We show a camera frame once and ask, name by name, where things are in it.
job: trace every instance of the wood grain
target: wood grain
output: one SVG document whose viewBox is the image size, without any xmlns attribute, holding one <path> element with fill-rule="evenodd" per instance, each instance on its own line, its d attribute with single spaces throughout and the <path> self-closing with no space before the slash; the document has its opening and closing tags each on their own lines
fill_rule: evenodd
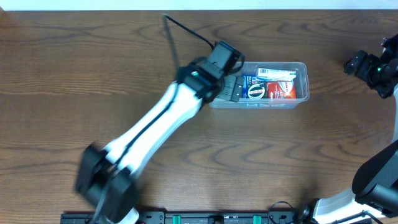
<svg viewBox="0 0 398 224">
<path fill-rule="evenodd" d="M 7 12 L 0 22 L 0 223 L 58 223 L 92 210 L 74 191 L 82 150 L 128 130 L 173 79 L 157 11 Z M 142 175 L 142 205 L 259 210 L 351 186 L 389 145 L 394 99 L 343 73 L 381 53 L 397 11 L 171 11 L 247 61 L 307 65 L 310 99 L 293 110 L 214 110 L 187 121 Z M 180 63 L 206 44 L 172 26 Z M 385 220 L 389 223 L 395 219 Z"/>
</svg>

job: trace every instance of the item in container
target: item in container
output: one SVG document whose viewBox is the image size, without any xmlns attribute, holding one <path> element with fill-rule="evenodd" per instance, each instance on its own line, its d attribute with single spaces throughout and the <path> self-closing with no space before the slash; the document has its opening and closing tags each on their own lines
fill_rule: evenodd
<svg viewBox="0 0 398 224">
<path fill-rule="evenodd" d="M 296 71 L 258 68 L 257 78 L 265 82 L 292 82 L 296 77 Z"/>
<path fill-rule="evenodd" d="M 267 84 L 257 79 L 255 75 L 243 75 L 242 98 L 261 99 L 267 98 Z"/>
<path fill-rule="evenodd" d="M 294 82 L 267 82 L 268 98 L 296 99 Z"/>
</svg>

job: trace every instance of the transparent box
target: transparent box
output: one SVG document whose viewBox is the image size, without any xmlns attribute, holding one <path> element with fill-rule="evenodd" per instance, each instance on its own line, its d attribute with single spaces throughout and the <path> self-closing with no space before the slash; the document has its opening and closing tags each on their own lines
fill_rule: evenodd
<svg viewBox="0 0 398 224">
<path fill-rule="evenodd" d="M 212 108 L 242 109 L 292 109 L 310 98 L 307 68 L 302 62 L 245 62 L 241 75 L 255 75 L 258 68 L 296 71 L 294 85 L 296 99 L 239 99 L 238 102 L 214 99 L 209 105 Z"/>
</svg>

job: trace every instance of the clear plastic bin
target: clear plastic bin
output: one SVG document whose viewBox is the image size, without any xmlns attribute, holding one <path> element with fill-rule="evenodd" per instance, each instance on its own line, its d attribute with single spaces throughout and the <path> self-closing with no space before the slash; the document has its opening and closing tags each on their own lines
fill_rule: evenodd
<svg viewBox="0 0 398 224">
<path fill-rule="evenodd" d="M 296 99 L 239 99 L 238 102 L 214 99 L 212 108 L 291 109 L 310 98 L 307 68 L 302 62 L 245 62 L 241 75 L 255 75 L 258 68 L 296 71 Z"/>
</svg>

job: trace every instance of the white backdrop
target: white backdrop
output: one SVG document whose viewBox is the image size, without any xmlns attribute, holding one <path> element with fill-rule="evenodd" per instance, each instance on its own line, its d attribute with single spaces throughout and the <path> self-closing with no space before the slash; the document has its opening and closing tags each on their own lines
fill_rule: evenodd
<svg viewBox="0 0 398 224">
<path fill-rule="evenodd" d="M 0 0 L 15 10 L 398 9 L 398 0 Z"/>
</svg>

